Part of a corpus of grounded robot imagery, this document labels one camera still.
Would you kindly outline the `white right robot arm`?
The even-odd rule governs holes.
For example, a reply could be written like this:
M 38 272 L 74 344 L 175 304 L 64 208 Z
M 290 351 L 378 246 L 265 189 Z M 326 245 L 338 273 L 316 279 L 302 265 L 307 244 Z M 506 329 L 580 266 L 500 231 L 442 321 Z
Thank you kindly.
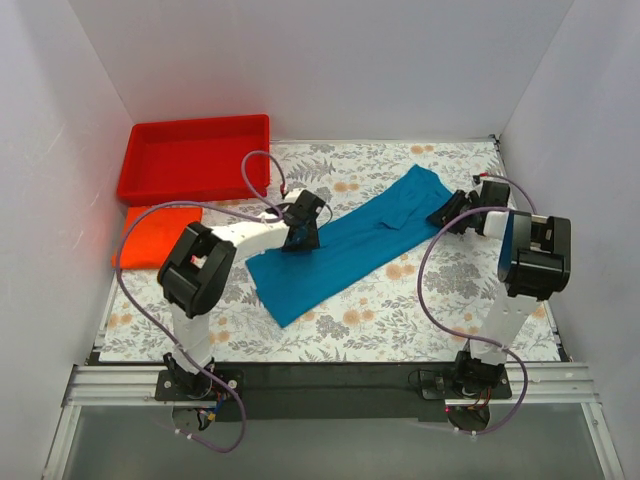
M 453 363 L 418 374 L 418 390 L 427 400 L 447 396 L 487 400 L 493 393 L 509 397 L 505 364 L 509 349 L 538 305 L 563 291 L 571 273 L 571 223 L 536 210 L 512 210 L 508 203 L 517 185 L 499 175 L 474 176 L 474 189 L 457 190 L 427 216 L 440 235 L 468 230 L 500 241 L 493 305 L 476 334 Z

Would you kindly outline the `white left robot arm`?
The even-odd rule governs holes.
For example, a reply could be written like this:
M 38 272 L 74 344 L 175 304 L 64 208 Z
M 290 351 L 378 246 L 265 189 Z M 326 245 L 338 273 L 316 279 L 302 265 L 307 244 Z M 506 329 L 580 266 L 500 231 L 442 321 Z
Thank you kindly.
M 185 227 L 158 274 L 177 339 L 163 363 L 181 394 L 193 400 L 213 395 L 208 315 L 221 299 L 233 265 L 273 249 L 281 253 L 318 249 L 317 218 L 325 207 L 314 193 L 296 189 L 255 221 L 216 227 L 192 222 Z

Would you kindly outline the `teal t shirt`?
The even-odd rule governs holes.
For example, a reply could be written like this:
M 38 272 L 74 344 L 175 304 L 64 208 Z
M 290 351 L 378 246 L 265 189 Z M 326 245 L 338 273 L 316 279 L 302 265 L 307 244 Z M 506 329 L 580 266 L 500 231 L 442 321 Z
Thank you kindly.
M 413 166 L 381 194 L 319 231 L 309 252 L 267 250 L 246 261 L 257 296 L 286 327 L 313 307 L 439 231 L 427 217 L 452 196 L 438 175 Z

